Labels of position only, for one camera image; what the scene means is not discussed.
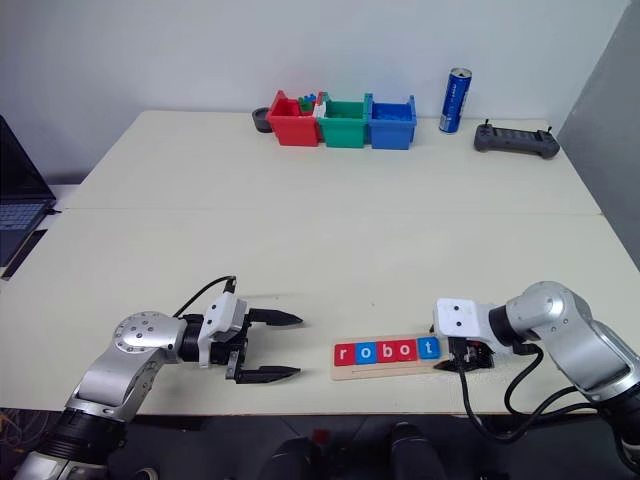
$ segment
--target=blue bin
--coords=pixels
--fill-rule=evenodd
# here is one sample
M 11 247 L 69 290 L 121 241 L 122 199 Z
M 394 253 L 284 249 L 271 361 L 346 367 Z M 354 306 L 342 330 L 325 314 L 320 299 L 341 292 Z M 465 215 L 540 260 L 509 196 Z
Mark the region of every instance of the blue bin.
M 373 148 L 408 150 L 416 128 L 416 105 L 413 95 L 407 103 L 376 103 L 365 94 L 367 126 Z

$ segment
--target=laptop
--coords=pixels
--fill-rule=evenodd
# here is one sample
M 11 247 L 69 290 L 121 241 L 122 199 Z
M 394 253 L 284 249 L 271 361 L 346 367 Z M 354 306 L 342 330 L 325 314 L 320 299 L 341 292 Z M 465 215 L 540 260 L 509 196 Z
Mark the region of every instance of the laptop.
M 56 197 L 0 115 L 0 266 L 53 207 Z

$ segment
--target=plastic storage bin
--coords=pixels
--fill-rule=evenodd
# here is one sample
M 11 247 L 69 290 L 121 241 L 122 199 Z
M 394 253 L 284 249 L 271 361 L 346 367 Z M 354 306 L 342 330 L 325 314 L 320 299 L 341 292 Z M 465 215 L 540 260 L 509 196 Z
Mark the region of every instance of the plastic storage bin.
M 318 118 L 327 147 L 362 148 L 367 137 L 365 102 L 326 100 L 324 117 Z
M 301 112 L 298 99 L 288 98 L 278 90 L 267 113 L 267 121 L 280 145 L 317 147 L 320 130 L 312 114 L 313 111 Z
M 367 123 L 373 148 L 408 150 L 416 128 L 416 105 L 413 95 L 407 103 L 376 103 L 365 94 Z

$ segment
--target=green bin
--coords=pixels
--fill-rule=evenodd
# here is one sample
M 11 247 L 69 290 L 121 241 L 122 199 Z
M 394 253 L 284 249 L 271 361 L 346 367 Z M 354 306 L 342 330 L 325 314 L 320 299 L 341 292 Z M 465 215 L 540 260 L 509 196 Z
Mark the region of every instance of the green bin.
M 367 138 L 367 104 L 326 100 L 324 117 L 318 118 L 327 147 L 362 148 Z

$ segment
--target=black cable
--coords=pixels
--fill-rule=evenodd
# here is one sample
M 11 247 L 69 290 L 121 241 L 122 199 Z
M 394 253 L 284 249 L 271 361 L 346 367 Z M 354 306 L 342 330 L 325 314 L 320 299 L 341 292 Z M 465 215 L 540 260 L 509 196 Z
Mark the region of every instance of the black cable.
M 221 283 L 221 282 L 227 282 L 227 284 L 224 287 L 224 291 L 225 292 L 234 292 L 236 289 L 236 276 L 235 275 L 227 275 L 226 277 L 220 277 L 215 279 L 213 282 L 209 282 L 207 283 L 204 287 L 202 287 L 200 290 L 198 290 L 198 293 L 196 293 L 193 297 L 191 297 L 187 303 L 185 303 L 182 307 L 180 307 L 180 309 L 178 309 L 178 311 L 176 313 L 173 314 L 174 317 L 179 317 L 180 315 L 182 315 L 184 313 L 184 311 L 189 308 L 189 306 L 195 302 L 198 297 L 200 295 L 202 295 L 204 292 L 206 292 L 207 290 L 209 290 L 211 287 L 213 287 L 214 285 Z
M 462 384 L 462 401 L 464 403 L 464 409 L 469 416 L 469 420 L 471 420 L 471 424 L 475 427 L 475 429 L 480 432 L 482 436 L 485 438 L 498 442 L 498 443 L 513 443 L 516 440 L 520 439 L 539 418 L 542 412 L 553 402 L 555 402 L 560 397 L 567 395 L 568 393 L 572 393 L 575 391 L 575 387 L 567 387 L 562 390 L 557 391 L 556 393 L 550 395 L 546 400 L 544 400 L 534 411 L 533 413 L 527 417 L 527 419 L 513 432 L 506 435 L 498 435 L 493 432 L 490 432 L 480 421 L 480 419 L 473 413 L 473 409 L 471 408 L 471 403 L 469 402 L 469 387 L 467 385 L 467 377 L 464 371 L 464 364 L 456 357 L 456 363 L 458 366 L 458 374 L 460 375 L 460 383 Z
M 620 435 L 618 435 L 615 431 L 613 432 L 613 439 L 616 444 L 616 452 L 618 453 L 618 457 L 620 457 L 620 461 L 624 463 L 624 466 L 631 470 L 636 475 L 640 475 L 640 465 L 631 460 L 624 451 L 624 447 L 622 446 L 622 439 Z
M 536 345 L 534 343 L 528 343 L 526 345 L 521 345 L 520 347 L 525 347 L 525 346 L 527 347 L 527 349 L 525 350 L 527 353 L 524 353 L 524 354 L 525 355 L 529 355 L 529 354 L 535 353 L 536 354 L 536 358 L 533 360 L 533 362 L 531 362 L 527 366 L 527 368 L 522 370 L 522 372 L 520 372 L 518 374 L 518 376 L 513 379 L 513 381 L 507 387 L 507 390 L 504 392 L 504 406 L 513 415 L 517 415 L 519 417 L 528 417 L 529 414 L 524 413 L 524 412 L 520 412 L 519 410 L 516 410 L 515 408 L 513 408 L 511 406 L 511 395 L 513 395 L 513 392 L 515 391 L 516 387 L 520 384 L 520 382 L 522 382 L 522 380 L 524 380 L 527 375 L 529 375 L 531 372 L 533 372 L 538 367 L 538 365 L 540 365 L 540 363 L 542 363 L 542 360 L 544 359 L 544 352 L 542 351 L 542 349 L 538 345 Z M 567 391 L 566 394 L 578 391 L 578 389 L 576 387 L 567 387 L 567 388 L 570 388 L 572 390 L 571 391 Z M 538 419 L 539 420 L 551 420 L 553 418 L 557 418 L 557 417 L 559 417 L 561 415 L 565 415 L 565 414 L 567 414 L 569 412 L 573 412 L 575 410 L 580 410 L 582 408 L 594 408 L 594 407 L 590 403 L 584 403 L 584 402 L 583 403 L 575 403 L 573 405 L 569 405 L 567 407 L 563 407 L 563 408 L 560 408 L 558 410 L 554 410 L 552 412 L 543 413 L 538 417 Z

